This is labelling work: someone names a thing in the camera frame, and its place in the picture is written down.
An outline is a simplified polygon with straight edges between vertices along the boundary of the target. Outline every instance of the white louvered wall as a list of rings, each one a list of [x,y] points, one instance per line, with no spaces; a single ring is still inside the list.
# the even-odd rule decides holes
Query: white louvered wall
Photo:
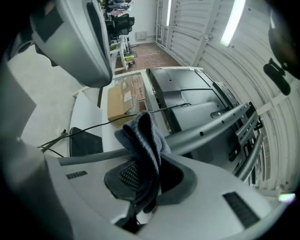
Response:
[[[292,93],[285,97],[263,72],[274,56],[268,41],[270,15],[263,1],[248,0],[229,47],[220,44],[234,0],[172,2],[167,40],[161,44],[182,65],[198,66],[224,82],[240,102],[252,101],[265,123],[266,168],[259,188],[293,190],[300,169],[300,81],[288,75]],[[212,40],[204,38],[211,34]]]

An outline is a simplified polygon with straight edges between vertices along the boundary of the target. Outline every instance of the black cable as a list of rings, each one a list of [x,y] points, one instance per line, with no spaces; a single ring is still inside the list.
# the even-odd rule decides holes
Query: black cable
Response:
[[[160,112],[160,111],[164,111],[164,110],[171,109],[171,108],[174,108],[174,107],[181,107],[181,106],[184,106],[184,105],[191,105],[191,104],[190,104],[190,103],[183,103],[183,104],[180,104],[180,105],[175,105],[175,106],[172,106],[172,107],[165,107],[165,108],[161,108],[161,109],[156,110],[156,111],[151,111],[150,113],[157,113],[157,112]],[[92,128],[96,128],[96,127],[99,127],[99,126],[103,126],[103,125],[112,123],[112,122],[117,121],[117,120],[122,119],[122,118],[133,117],[133,116],[136,116],[136,115],[137,115],[137,114],[131,114],[131,115],[127,115],[127,116],[123,116],[123,117],[114,119],[114,120],[112,120],[112,121],[110,121],[110,122],[106,122],[106,123],[94,125],[94,126],[92,126],[92,127],[88,127],[88,128],[86,128],[86,129],[80,130],[80,131],[78,131],[78,132],[76,132],[76,133],[72,133],[72,134],[69,134],[69,135],[63,136],[63,137],[58,137],[58,138],[56,138],[56,139],[54,139],[54,140],[51,140],[51,141],[49,141],[49,142],[46,142],[46,143],[42,144],[42,145],[39,146],[39,147],[43,147],[43,146],[45,146],[45,145],[47,145],[47,144],[50,144],[50,143],[52,143],[52,142],[54,142],[54,141],[57,141],[57,140],[59,140],[59,139],[63,139],[63,138],[66,138],[66,137],[74,136],[74,135],[76,135],[76,134],[82,133],[82,132],[84,132],[84,131],[86,131],[86,130],[90,130],[90,129],[92,129]]]
[[[62,158],[64,158],[63,155],[61,155],[61,154],[59,154],[58,152],[52,150],[51,148],[47,148],[47,147],[43,147],[43,146],[39,146],[38,148],[43,148],[43,149],[49,150],[49,151],[54,152],[54,153],[56,153],[57,155],[61,156]]]

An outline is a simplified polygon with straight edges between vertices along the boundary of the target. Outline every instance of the mesh vent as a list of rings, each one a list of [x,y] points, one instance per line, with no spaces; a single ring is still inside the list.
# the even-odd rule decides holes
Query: mesh vent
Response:
[[[120,173],[120,180],[132,191],[137,192],[141,186],[138,165],[134,163],[130,167],[124,169]]]
[[[224,194],[223,197],[245,228],[248,228],[259,221],[258,216],[241,199],[241,197],[237,195],[237,193],[227,193]]]
[[[73,178],[84,176],[86,174],[88,174],[86,171],[79,171],[79,172],[68,173],[66,174],[66,176],[68,179],[73,179]]]

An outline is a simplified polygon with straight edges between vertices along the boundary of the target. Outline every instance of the white wall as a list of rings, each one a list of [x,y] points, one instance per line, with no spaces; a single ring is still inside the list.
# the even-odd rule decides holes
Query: white wall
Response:
[[[135,18],[135,24],[132,32],[129,33],[131,44],[139,44],[145,41],[136,41],[135,33],[146,31],[147,42],[152,42],[154,38],[154,28],[156,19],[156,0],[132,0],[132,10],[129,12],[130,17]]]

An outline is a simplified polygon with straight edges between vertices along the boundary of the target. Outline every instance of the black vent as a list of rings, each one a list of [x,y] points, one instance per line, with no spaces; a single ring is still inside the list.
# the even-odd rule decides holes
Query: black vent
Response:
[[[66,176],[68,179],[73,179],[73,178],[84,176],[86,174],[88,174],[86,171],[79,171],[79,172],[68,173],[66,174]]]
[[[248,228],[259,221],[258,216],[241,199],[241,197],[237,195],[237,193],[227,193],[224,194],[223,197],[245,228]]]

